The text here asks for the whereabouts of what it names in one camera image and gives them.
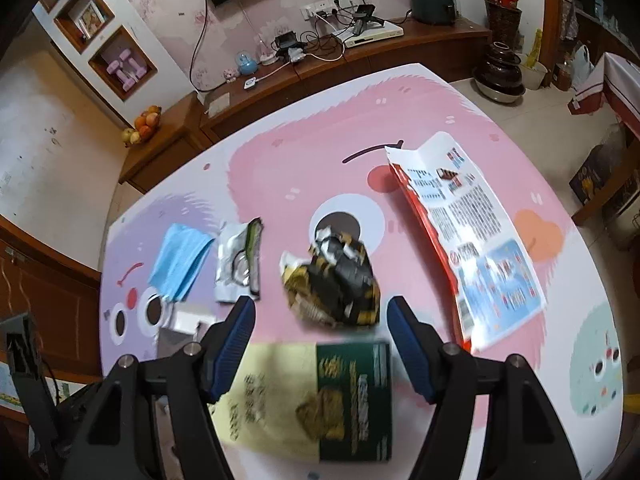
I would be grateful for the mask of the grey barcode carton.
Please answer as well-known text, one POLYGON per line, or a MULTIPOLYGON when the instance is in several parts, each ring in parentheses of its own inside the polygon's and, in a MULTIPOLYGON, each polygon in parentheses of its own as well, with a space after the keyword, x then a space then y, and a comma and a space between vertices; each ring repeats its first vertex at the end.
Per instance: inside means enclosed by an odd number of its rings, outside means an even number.
POLYGON ((200 342, 209 327, 217 322, 218 318, 208 313, 176 311, 158 332, 156 356, 167 358, 189 342, 200 342))

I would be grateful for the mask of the silver foil wrapper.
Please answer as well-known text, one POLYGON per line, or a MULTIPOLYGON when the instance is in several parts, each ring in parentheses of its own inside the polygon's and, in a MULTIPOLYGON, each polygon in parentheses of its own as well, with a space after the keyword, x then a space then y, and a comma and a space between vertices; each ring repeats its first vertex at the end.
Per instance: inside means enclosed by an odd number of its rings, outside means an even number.
POLYGON ((260 299, 261 218, 246 223, 227 222, 217 244, 215 299, 234 304, 239 296, 260 299))

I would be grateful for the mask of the blue face mask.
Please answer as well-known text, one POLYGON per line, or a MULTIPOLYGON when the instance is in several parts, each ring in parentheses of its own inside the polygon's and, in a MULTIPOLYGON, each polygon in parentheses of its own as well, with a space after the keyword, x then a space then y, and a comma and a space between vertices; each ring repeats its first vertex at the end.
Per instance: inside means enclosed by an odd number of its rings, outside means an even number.
POLYGON ((213 235, 184 224, 172 224, 160 245, 149 284, 168 302, 185 300, 213 242, 213 235))

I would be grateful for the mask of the black gold wrapper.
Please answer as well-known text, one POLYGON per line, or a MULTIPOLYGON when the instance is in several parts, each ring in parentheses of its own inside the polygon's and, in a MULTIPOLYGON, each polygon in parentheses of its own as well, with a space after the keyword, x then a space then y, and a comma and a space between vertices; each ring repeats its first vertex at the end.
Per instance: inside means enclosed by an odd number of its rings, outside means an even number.
POLYGON ((363 243, 346 232, 323 228, 310 258, 281 255, 288 306, 301 320, 325 326, 370 327, 380 322, 381 291, 363 243))

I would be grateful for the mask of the red white flat box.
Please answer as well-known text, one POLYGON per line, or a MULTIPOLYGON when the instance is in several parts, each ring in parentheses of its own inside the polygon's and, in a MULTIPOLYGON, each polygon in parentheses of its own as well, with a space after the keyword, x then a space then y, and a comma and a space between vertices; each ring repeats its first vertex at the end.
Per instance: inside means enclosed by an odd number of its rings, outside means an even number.
POLYGON ((401 191, 446 272, 462 344, 484 351, 546 307, 533 260, 498 196, 452 136, 386 148, 401 191))

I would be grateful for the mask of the yellow green chocolate box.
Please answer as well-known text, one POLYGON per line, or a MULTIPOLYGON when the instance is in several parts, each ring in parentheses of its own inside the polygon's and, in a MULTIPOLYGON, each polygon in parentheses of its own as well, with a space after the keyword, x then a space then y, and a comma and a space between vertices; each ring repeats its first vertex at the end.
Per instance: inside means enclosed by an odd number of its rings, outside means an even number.
POLYGON ((228 445, 308 462, 387 462, 393 422, 390 346, 250 344, 210 410, 228 445))

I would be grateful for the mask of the fruit bowl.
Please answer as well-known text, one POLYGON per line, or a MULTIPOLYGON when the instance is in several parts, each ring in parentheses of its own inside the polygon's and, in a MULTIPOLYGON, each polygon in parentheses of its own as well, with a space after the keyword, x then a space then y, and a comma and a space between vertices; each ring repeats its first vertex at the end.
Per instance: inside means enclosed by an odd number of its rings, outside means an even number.
POLYGON ((149 141, 160 128, 162 108, 151 105, 135 120, 132 128, 122 130, 122 143, 126 148, 149 141))

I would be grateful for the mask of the dark ceramic jar stack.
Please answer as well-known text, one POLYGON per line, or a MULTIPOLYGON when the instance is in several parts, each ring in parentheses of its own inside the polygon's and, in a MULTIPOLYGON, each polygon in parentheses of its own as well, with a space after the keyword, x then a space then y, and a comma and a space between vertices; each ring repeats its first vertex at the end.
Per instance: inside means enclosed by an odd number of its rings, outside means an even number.
POLYGON ((501 104, 512 104, 524 96, 520 63, 520 58, 503 42, 490 44, 473 72, 480 93, 501 104))

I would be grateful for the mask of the blue teapot ornament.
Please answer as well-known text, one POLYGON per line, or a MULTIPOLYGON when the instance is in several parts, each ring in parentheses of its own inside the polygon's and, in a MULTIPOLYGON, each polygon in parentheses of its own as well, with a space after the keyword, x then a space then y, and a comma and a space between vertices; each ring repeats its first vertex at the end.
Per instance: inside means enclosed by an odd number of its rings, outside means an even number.
POLYGON ((250 76, 258 70, 258 63, 248 52, 239 52, 235 57, 235 62, 240 75, 250 76))

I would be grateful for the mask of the pink dumbbells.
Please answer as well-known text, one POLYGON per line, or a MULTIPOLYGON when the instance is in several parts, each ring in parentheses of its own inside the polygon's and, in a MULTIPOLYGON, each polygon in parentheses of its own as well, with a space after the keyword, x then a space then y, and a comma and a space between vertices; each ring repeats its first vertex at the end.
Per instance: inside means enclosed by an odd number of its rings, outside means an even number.
POLYGON ((107 65, 106 72, 115 75, 122 84, 122 91, 128 92, 144 78, 148 68, 136 60, 130 49, 125 49, 107 65))

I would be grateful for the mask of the wooden tv cabinet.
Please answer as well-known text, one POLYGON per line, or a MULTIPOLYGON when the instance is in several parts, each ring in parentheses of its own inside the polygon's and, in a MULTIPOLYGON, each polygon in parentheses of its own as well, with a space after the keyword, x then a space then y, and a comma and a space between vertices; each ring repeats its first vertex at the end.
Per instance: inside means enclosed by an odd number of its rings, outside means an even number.
POLYGON ((492 32, 466 18, 451 26, 405 22, 401 37, 348 49, 335 63, 305 58, 270 76, 260 70, 256 87, 224 84, 209 96, 193 92, 162 114, 160 131, 128 150, 118 182, 149 192, 195 156, 232 133, 306 96, 343 82, 408 63, 420 63, 444 81, 472 76, 492 32))

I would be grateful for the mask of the white set-top box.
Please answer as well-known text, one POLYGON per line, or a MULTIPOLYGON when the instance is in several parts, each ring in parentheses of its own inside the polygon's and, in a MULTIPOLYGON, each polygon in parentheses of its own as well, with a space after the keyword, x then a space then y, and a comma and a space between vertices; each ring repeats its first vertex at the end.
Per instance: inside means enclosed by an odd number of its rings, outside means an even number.
POLYGON ((372 42, 402 37, 404 33, 401 26, 385 21, 383 24, 367 22, 366 28, 359 35, 355 34, 355 27, 350 26, 334 32, 333 36, 344 44, 346 49, 351 49, 364 44, 372 44, 372 42))

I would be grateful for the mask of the side table with cloth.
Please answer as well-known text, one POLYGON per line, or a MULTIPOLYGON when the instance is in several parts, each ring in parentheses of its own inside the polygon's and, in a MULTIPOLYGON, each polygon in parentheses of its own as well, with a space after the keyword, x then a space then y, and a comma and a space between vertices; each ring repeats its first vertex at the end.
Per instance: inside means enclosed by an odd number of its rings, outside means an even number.
POLYGON ((570 114, 592 114, 608 103, 638 138, 640 136, 640 70, 633 62, 605 52, 567 104, 570 114))

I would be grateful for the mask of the black speaker box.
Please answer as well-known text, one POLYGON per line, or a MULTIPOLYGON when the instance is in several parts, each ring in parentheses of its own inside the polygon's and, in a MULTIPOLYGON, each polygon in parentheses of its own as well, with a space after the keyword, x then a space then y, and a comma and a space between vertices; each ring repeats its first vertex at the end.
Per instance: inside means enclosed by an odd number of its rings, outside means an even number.
POLYGON ((430 25, 452 25, 456 20, 454 0, 410 0, 411 17, 430 25))

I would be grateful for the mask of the white power strip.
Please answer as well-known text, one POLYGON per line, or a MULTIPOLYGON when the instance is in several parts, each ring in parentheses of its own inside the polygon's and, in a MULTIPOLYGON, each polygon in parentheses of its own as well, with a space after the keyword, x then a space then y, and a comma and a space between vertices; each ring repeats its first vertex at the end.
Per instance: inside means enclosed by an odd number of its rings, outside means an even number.
POLYGON ((305 21, 309 21, 316 14, 325 13, 331 15, 333 10, 351 11, 365 2, 366 0, 319 0, 304 4, 299 8, 299 12, 305 21))

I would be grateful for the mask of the framed photo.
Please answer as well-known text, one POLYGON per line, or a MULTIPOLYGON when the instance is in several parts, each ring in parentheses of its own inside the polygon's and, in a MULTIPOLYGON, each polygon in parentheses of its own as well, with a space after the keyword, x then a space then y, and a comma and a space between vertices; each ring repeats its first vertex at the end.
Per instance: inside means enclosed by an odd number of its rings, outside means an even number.
POLYGON ((89 1, 75 18, 75 25, 85 40, 91 39, 105 23, 106 18, 94 1, 89 1))

